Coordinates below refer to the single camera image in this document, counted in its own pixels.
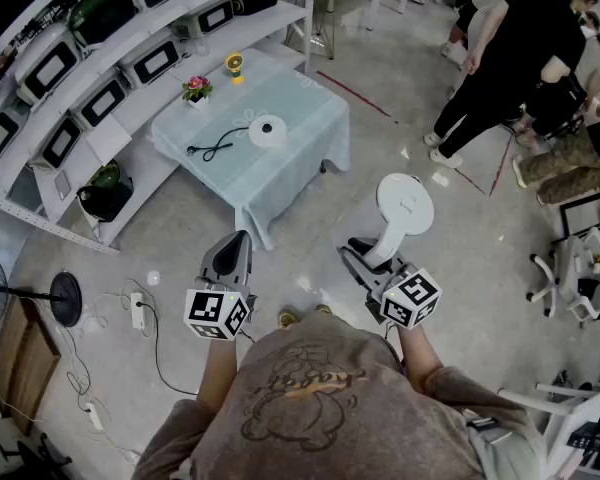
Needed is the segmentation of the person's grey shoulder bag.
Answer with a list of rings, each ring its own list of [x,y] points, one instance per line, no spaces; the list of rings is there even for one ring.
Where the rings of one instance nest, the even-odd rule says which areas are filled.
[[[545,453],[534,440],[494,418],[468,419],[466,426],[486,480],[545,480]]]

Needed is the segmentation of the black bag on shelf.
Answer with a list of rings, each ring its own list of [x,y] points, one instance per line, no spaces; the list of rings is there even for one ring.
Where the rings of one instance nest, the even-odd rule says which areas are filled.
[[[111,160],[76,195],[88,215],[98,222],[110,223],[116,219],[133,192],[132,179],[116,160]]]

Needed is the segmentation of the black metal frame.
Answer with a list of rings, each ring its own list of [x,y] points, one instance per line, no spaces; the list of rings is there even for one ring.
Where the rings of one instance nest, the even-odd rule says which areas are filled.
[[[570,224],[569,216],[571,214],[580,215],[587,208],[597,211],[596,222],[584,227],[581,230],[575,231],[575,226]],[[560,229],[561,235],[551,242],[552,246],[558,245],[560,242],[567,240],[570,236],[577,236],[584,239],[586,235],[593,229],[600,231],[600,190],[595,191],[591,195],[576,198],[559,206]]]

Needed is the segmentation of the black standing fan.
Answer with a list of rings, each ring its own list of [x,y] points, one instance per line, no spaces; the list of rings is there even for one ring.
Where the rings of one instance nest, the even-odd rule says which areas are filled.
[[[75,326],[82,315],[81,288],[76,277],[69,272],[58,273],[53,278],[48,293],[35,293],[10,287],[0,263],[0,321],[11,296],[48,302],[54,319],[65,328]]]

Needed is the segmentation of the row of white microwave ovens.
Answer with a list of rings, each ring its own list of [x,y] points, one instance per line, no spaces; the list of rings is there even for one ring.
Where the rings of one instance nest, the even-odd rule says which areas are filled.
[[[133,89],[184,55],[184,42],[232,20],[231,0],[133,0],[135,16],[104,43],[79,44],[69,16],[39,32],[0,80],[0,161],[21,144],[26,163],[60,168],[74,145]]]

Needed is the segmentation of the white shelving unit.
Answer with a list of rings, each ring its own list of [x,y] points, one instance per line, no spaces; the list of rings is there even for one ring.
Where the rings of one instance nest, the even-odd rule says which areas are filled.
[[[134,214],[176,169],[176,162],[153,148],[147,139],[154,117],[176,98],[182,84],[195,75],[210,75],[223,67],[226,57],[255,44],[269,42],[272,35],[298,21],[307,21],[303,6],[278,0],[276,6],[250,16],[235,16],[221,27],[184,44],[184,55],[152,83],[129,92],[127,100],[112,114],[132,136],[132,140],[112,160],[116,160],[132,179],[134,192],[115,220],[98,222],[88,215],[77,199],[77,191],[86,186],[102,167],[89,147],[85,134],[72,148],[63,165],[44,170],[26,163],[27,146],[21,144],[0,161],[0,231],[15,233],[29,225],[63,239],[110,252],[117,235]],[[204,36],[210,47],[206,57],[191,52],[192,40]],[[71,193],[61,201],[54,179],[64,170]]]

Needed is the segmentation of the wooden board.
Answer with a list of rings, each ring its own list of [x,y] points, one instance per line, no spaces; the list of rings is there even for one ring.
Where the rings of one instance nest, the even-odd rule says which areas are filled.
[[[12,298],[0,330],[0,410],[25,436],[60,359],[34,302]]]

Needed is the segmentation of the person's brown printed t-shirt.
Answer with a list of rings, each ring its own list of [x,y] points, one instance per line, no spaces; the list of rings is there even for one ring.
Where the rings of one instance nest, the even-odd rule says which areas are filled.
[[[423,394],[401,346],[316,310],[237,355],[221,409],[181,400],[131,480],[486,480],[466,421],[543,439],[520,405],[443,364]]]

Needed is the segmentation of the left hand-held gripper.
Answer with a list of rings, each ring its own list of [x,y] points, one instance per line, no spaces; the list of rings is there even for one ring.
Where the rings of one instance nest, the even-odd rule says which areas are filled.
[[[251,319],[256,296],[248,285],[252,240],[245,230],[225,236],[205,254],[185,299],[184,323],[199,337],[234,341]]]

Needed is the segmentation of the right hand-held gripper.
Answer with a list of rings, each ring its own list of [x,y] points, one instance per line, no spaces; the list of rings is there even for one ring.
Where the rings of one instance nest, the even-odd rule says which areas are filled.
[[[374,268],[364,261],[376,242],[352,237],[337,251],[354,280],[369,292],[365,306],[376,321],[413,329],[435,312],[443,290],[426,269],[403,259],[393,259],[391,273],[377,280]]]

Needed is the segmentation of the white electric kettle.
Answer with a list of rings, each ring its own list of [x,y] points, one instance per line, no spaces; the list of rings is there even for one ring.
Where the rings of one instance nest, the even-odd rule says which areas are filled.
[[[434,220],[433,201],[421,181],[412,175],[385,176],[376,189],[376,203],[386,226],[364,256],[371,269],[389,261],[405,237],[425,233]]]

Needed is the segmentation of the white flat board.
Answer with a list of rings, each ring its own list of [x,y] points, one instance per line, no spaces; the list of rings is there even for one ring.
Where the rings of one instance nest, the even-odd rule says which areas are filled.
[[[101,166],[107,165],[131,140],[132,136],[113,115],[105,117],[87,137]]]

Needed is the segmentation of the white round kettle base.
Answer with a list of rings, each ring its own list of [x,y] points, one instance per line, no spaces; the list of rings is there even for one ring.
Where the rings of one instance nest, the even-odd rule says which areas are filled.
[[[248,135],[251,142],[258,147],[279,147],[286,140],[286,123],[278,116],[262,115],[250,124]]]

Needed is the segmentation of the person's right forearm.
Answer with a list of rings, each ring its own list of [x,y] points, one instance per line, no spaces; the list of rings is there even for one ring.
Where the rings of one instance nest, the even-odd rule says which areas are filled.
[[[443,368],[439,356],[422,326],[407,330],[398,328],[406,376],[416,392],[423,394],[428,379]]]

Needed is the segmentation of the person's left forearm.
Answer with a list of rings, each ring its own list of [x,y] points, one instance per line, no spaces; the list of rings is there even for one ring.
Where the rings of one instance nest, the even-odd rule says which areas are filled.
[[[211,340],[197,400],[217,413],[224,404],[236,374],[236,343]]]

